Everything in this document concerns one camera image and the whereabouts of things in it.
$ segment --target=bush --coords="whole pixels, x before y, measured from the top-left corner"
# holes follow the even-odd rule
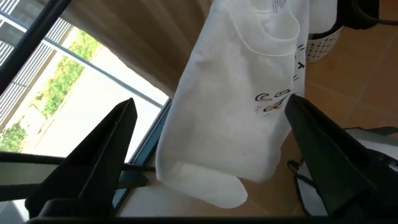
[[[0,151],[21,152],[22,141],[26,136],[25,129],[21,128],[19,123],[15,123],[10,128],[4,129],[0,137]]]
[[[94,38],[79,30],[76,40],[71,44],[69,50],[86,60],[91,60],[99,45]],[[41,111],[44,116],[51,116],[57,111],[83,70],[84,66],[66,56],[62,57],[57,65],[54,77],[47,82],[45,91],[36,96],[37,100],[43,99],[46,101]]]

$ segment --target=floor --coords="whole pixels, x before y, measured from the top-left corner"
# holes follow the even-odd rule
[[[381,0],[380,14],[398,17],[398,1]],[[340,126],[398,126],[398,28],[345,29],[332,51],[307,65],[306,97]],[[243,181],[249,194],[238,208],[223,210],[180,195],[154,181],[137,189],[122,216],[291,216],[303,215],[297,200],[290,159],[300,159],[292,135],[282,146],[273,178],[263,184]]]

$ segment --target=laundry basket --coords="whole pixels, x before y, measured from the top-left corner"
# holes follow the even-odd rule
[[[343,27],[320,39],[312,40],[310,36],[307,43],[307,61],[314,62],[329,53],[340,36],[341,30],[343,30]]]

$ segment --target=white cloth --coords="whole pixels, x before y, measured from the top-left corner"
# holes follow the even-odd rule
[[[322,34],[336,23],[337,0],[310,0],[310,34]]]
[[[159,140],[165,185],[233,208],[247,198],[237,177],[272,177],[290,131],[285,104],[304,91],[309,5],[299,2],[213,2]]]

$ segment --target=curtain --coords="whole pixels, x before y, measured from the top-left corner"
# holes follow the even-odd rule
[[[211,0],[74,0],[62,18],[172,97],[210,5]]]

